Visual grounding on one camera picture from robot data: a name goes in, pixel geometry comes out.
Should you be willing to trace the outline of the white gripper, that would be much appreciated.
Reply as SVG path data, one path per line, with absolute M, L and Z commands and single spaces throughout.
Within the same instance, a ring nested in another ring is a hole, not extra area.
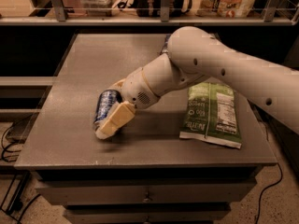
M 125 102 L 116 102 L 108 109 L 104 118 L 95 121 L 95 135 L 101 140 L 113 136 L 132 120 L 135 116 L 135 108 L 146 109 L 160 100 L 160 97 L 150 89 L 142 68 L 138 68 L 126 79 L 117 81 L 109 88 L 121 91 Z

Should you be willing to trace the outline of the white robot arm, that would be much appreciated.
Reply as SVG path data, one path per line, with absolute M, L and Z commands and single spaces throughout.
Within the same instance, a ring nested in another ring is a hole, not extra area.
M 109 87 L 119 100 L 100 96 L 98 105 L 104 111 L 94 121 L 95 135 L 107 139 L 132 120 L 137 109 L 211 77 L 299 133 L 299 71 L 230 49 L 213 35 L 186 26 L 170 35 L 166 53 Z

